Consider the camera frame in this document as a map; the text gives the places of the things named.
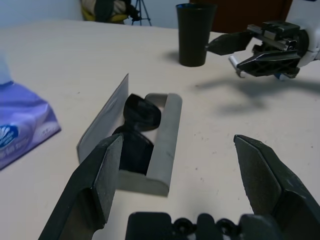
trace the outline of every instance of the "black plastic cup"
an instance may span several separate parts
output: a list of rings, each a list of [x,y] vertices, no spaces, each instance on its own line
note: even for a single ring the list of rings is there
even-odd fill
[[[217,5],[184,3],[175,6],[179,27],[179,62],[199,67],[206,62],[206,45]]]

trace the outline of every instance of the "tripod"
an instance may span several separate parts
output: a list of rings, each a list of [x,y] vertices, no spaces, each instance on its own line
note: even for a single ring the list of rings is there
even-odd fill
[[[142,4],[143,4],[143,8],[144,8],[144,11],[145,11],[145,13],[146,13],[146,18],[142,18],[141,2],[142,2]],[[149,14],[148,14],[148,11],[147,11],[147,8],[146,8],[146,5],[145,5],[144,0],[136,0],[136,2],[135,2],[135,9],[137,9],[138,3],[139,3],[139,9],[138,9],[138,11],[139,11],[139,17],[140,17],[140,26],[142,26],[142,20],[148,20],[150,26],[152,26],[152,25],[151,25],[151,21],[150,21],[150,17],[149,17]]]

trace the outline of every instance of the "sunglasses lens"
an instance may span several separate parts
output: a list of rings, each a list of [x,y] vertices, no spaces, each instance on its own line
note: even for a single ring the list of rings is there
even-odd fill
[[[146,175],[154,145],[136,130],[118,127],[113,134],[122,133],[123,143],[119,169]]]
[[[124,105],[125,124],[138,131],[150,131],[160,125],[161,111],[152,102],[131,94]]]

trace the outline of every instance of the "yellow object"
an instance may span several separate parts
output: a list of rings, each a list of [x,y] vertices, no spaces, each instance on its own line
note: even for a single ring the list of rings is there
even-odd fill
[[[82,12],[82,15],[86,21],[91,21],[91,22],[96,21],[96,17],[93,16],[90,12],[88,12],[83,6],[81,6],[81,12]],[[127,18],[128,18],[128,15],[126,15],[126,14],[117,14],[117,15],[112,16],[108,22],[109,23],[119,23]]]

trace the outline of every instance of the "logo on tissue box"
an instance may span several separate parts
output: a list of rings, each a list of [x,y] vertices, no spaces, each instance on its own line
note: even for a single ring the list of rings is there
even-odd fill
[[[14,125],[0,126],[0,149],[15,140],[19,135],[18,127]]]

